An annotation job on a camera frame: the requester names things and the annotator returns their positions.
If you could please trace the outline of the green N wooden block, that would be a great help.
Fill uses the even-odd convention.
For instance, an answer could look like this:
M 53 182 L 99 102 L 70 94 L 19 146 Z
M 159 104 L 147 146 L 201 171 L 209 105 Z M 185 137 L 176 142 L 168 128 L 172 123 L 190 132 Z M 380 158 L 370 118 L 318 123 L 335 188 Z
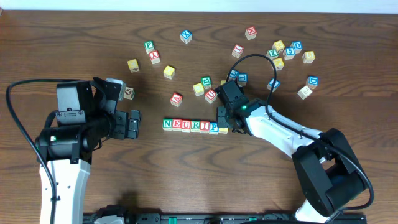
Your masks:
M 162 129 L 164 131 L 171 131 L 172 130 L 172 119 L 163 119 Z

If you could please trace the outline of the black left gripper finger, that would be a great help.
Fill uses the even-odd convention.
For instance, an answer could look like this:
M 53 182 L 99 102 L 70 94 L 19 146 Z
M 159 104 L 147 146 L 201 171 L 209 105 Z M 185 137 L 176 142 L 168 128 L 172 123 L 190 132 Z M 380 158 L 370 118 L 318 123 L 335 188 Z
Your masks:
M 127 137 L 129 139 L 136 139 L 139 135 L 139 127 L 141 123 L 141 112 L 139 110 L 131 110 L 129 118 L 129 129 Z
M 98 108 L 114 115 L 119 101 L 116 85 L 99 77 L 94 77 L 92 86 L 96 88 L 94 100 Z

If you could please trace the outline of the blue T wooden block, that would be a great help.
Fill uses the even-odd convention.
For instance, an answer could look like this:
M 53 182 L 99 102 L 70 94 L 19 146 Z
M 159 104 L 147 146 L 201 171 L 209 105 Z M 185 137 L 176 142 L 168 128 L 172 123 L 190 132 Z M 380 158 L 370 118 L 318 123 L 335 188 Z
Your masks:
M 246 86 L 247 82 L 248 82 L 247 73 L 239 73 L 237 77 L 237 84 L 239 86 Z

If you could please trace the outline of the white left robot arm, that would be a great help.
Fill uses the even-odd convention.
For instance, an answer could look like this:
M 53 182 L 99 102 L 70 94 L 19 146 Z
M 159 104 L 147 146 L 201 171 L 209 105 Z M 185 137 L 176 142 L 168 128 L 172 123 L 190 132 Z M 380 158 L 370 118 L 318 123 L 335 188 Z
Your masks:
M 118 111 L 117 103 L 133 99 L 134 90 L 117 79 L 61 82 L 58 109 L 35 140 L 44 158 L 41 223 L 82 223 L 83 204 L 93 151 L 109 139 L 135 139 L 138 110 Z

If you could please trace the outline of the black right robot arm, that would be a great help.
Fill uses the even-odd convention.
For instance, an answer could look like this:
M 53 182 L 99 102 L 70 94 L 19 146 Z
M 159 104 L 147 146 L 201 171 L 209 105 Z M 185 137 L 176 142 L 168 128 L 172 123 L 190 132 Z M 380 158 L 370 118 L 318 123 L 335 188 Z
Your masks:
M 353 209 L 372 204 L 373 187 L 341 131 L 308 129 L 282 116 L 265 101 L 245 97 L 225 100 L 217 108 L 217 123 L 221 128 L 261 138 L 292 159 L 305 196 L 295 212 L 296 220 L 328 223 L 350 210 L 348 202 L 365 190 L 369 191 L 369 201 Z

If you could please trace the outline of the red E wooden block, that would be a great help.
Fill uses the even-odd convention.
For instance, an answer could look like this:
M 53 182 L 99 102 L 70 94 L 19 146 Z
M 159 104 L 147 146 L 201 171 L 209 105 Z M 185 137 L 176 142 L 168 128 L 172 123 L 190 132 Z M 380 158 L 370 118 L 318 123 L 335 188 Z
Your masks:
M 181 131 L 182 129 L 182 120 L 181 119 L 173 119 L 172 120 L 172 130 L 173 131 Z

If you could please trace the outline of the green R wooden block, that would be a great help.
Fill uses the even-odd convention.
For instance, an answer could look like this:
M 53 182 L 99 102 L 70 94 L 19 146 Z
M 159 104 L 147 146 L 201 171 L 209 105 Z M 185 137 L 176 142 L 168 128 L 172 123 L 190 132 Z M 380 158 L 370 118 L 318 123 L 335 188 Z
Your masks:
M 201 125 L 201 121 L 192 120 L 191 121 L 190 131 L 193 132 L 193 133 L 199 133 L 200 132 L 200 125 Z

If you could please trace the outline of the yellow S wooden block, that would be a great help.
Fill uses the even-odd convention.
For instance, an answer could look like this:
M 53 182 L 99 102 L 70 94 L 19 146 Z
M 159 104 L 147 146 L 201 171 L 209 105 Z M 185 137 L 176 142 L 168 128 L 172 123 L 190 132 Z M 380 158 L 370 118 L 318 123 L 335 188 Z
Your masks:
M 221 133 L 221 134 L 227 134 L 228 131 L 229 131 L 228 128 L 219 128 L 219 129 L 218 129 L 218 132 Z

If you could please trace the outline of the blue P wooden block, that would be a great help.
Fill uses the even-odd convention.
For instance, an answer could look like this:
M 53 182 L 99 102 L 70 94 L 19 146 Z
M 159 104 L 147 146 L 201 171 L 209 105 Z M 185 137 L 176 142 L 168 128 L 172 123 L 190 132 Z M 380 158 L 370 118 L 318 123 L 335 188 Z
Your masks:
M 211 122 L 210 123 L 209 133 L 210 134 L 218 134 L 219 133 L 218 124 L 216 122 Z

